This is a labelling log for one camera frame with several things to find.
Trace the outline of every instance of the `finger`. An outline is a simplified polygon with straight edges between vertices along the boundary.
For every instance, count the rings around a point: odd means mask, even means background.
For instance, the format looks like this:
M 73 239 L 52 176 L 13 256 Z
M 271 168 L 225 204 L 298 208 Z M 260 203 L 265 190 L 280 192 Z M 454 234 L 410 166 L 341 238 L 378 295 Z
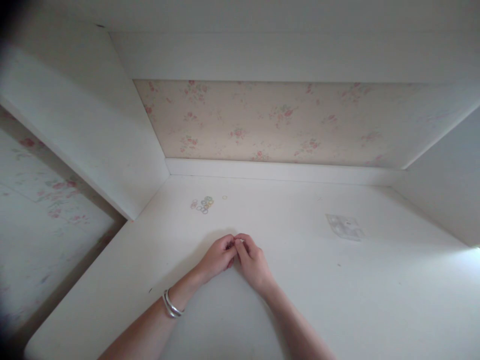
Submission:
M 231 260 L 235 257 L 235 255 L 237 255 L 237 248 L 235 246 L 232 246 L 231 248 L 226 250 L 224 254 L 228 260 Z
M 257 252 L 258 246 L 257 244 L 255 244 L 255 241 L 252 239 L 250 235 L 239 233 L 234 238 L 242 239 L 245 242 L 245 247 L 247 248 L 249 254 Z
M 217 241 L 220 243 L 221 248 L 223 250 L 226 250 L 227 247 L 235 241 L 235 238 L 232 234 L 228 234 L 228 235 L 222 236 Z
M 238 258 L 240 259 L 240 264 L 242 264 L 242 266 L 250 260 L 250 256 L 249 254 L 247 253 L 247 249 L 245 248 L 244 246 L 244 243 L 240 240 L 235 240 L 235 248 L 236 248 L 236 251 L 238 252 Z

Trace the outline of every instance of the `bangle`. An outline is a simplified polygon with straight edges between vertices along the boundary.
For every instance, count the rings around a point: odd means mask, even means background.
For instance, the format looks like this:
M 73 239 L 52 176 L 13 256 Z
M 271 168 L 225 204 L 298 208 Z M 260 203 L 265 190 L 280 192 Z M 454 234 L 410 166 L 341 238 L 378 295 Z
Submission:
M 170 301 L 169 297 L 170 289 L 167 289 L 163 292 L 163 302 L 165 303 L 165 307 L 172 318 L 179 318 L 184 314 L 184 311 L 178 310 L 175 306 L 173 306 L 172 302 Z

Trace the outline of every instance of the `floral wallpaper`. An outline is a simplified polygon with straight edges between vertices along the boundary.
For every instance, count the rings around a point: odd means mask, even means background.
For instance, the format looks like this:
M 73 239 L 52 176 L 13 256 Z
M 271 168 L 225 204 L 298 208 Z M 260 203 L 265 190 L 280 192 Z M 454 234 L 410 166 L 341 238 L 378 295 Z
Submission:
M 1 316 L 15 332 L 125 219 L 1 107 L 0 148 Z
M 135 80 L 169 158 L 401 169 L 479 86 Z

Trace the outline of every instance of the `white tabletop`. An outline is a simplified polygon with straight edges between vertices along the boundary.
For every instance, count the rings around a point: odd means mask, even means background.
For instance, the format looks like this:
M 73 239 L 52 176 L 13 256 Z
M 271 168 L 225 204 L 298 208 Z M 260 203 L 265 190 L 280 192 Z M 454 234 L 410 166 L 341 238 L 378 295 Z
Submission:
M 208 214 L 192 200 L 214 200 Z M 366 238 L 339 238 L 326 214 Z M 225 234 L 249 233 L 339 359 L 480 354 L 480 251 L 389 188 L 171 176 L 28 343 L 33 359 L 96 359 Z M 201 288 L 163 359 L 281 359 L 281 337 L 236 267 Z

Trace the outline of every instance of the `right hand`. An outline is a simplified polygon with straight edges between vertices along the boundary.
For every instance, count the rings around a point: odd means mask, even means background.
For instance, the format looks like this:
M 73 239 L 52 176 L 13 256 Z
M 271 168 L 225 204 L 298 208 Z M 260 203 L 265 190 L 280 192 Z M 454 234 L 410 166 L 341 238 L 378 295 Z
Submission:
M 277 286 L 264 252 L 255 244 L 250 235 L 239 233 L 234 238 L 243 276 L 250 286 L 264 298 L 270 290 Z

